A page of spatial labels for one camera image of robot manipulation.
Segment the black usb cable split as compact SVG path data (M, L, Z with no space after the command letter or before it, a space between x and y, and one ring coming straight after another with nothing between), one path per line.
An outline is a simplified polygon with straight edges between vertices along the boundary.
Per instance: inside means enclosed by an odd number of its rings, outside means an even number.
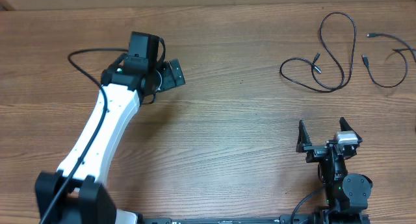
M362 54L363 65L373 84L381 88L396 88L407 78L410 65L406 53L410 53L415 63L415 49L404 39L383 32L369 32L367 38L388 38L394 40L399 48L392 48L382 62L372 63L366 54Z

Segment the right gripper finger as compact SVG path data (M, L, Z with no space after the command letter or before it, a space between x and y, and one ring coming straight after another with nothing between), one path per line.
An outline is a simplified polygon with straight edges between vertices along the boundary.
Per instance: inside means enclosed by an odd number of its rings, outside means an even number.
M344 117L341 117L339 119L339 124L341 131L352 131L356 135L358 143L361 143L363 141L362 137L348 124L347 120L345 120Z
M310 137L307 133L304 121L301 119L298 126L298 141L296 144L297 153L306 153L311 150L313 144L311 143Z

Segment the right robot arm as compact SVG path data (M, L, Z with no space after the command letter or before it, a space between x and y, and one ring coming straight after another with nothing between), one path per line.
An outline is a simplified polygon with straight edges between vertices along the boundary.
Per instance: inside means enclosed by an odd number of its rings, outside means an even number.
M368 208L373 183L367 176L349 173L345 161L357 155L363 141L345 118L339 120L341 130L324 145L313 145L303 120L299 121L296 152L305 153L307 163L318 164L318 178L322 187L303 198L294 208L291 223L369 223ZM320 192L326 194L326 206L312 214L301 216L298 209Z

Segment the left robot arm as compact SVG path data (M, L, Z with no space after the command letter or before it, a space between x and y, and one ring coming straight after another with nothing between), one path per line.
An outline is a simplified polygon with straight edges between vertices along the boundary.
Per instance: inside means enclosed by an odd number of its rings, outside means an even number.
M56 172L41 172L35 193L41 223L145 223L118 209L106 183L124 131L147 96L185 84L177 59L167 61L161 37L132 32L127 49L95 81L99 94L79 139Z

